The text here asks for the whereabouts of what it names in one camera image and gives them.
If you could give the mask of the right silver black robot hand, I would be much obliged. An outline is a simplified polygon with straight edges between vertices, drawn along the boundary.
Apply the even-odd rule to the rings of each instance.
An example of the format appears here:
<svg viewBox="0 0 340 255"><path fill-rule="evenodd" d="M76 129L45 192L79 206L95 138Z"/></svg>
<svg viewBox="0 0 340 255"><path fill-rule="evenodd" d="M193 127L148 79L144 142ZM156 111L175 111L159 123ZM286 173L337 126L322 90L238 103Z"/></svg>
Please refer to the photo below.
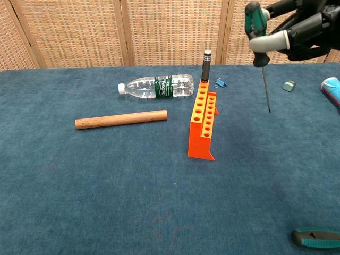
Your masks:
<svg viewBox="0 0 340 255"><path fill-rule="evenodd" d="M255 67L266 66L268 52L304 61L339 49L339 1L278 1L245 7L245 33Z"/></svg>

